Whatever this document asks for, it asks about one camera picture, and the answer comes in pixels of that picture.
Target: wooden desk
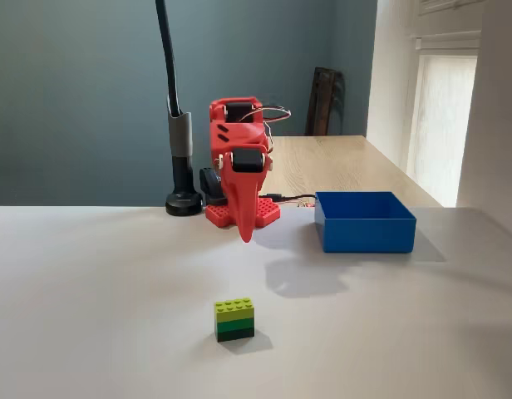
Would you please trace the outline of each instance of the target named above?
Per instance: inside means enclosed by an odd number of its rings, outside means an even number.
[[[441,205],[365,137],[275,137],[273,171],[262,193],[392,191],[405,206]]]

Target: blue box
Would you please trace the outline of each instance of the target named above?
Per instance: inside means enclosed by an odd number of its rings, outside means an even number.
[[[410,253],[416,217],[391,192],[316,193],[324,252]]]

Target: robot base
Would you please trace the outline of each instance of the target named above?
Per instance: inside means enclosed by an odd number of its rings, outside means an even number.
[[[270,198],[258,198],[258,214],[256,215],[256,227],[262,228],[280,217],[280,207]],[[228,227],[236,224],[234,217],[229,212],[228,205],[206,207],[206,218],[217,227]]]

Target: red robot arm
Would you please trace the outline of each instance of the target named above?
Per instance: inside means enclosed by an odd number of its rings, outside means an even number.
[[[258,197],[273,167],[261,109],[254,97],[218,100],[209,108],[212,161],[228,204],[208,206],[206,216],[219,227],[236,224],[245,242],[251,240],[255,227],[280,217],[272,200]]]

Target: black cable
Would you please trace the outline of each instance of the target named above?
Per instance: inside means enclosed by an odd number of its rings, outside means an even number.
[[[286,202],[286,201],[293,201],[293,200],[300,200],[301,198],[317,198],[313,194],[302,194],[302,195],[295,195],[294,197],[284,197],[281,194],[266,194],[266,195],[260,195],[259,198],[270,198],[273,200],[273,202]]]
[[[171,116],[176,118],[182,115],[182,111],[179,107],[179,97],[176,91],[175,58],[173,56],[173,45],[171,44],[170,25],[165,10],[165,0],[156,0],[156,13],[158,14],[160,35],[164,46],[165,67],[167,68],[168,107]]]

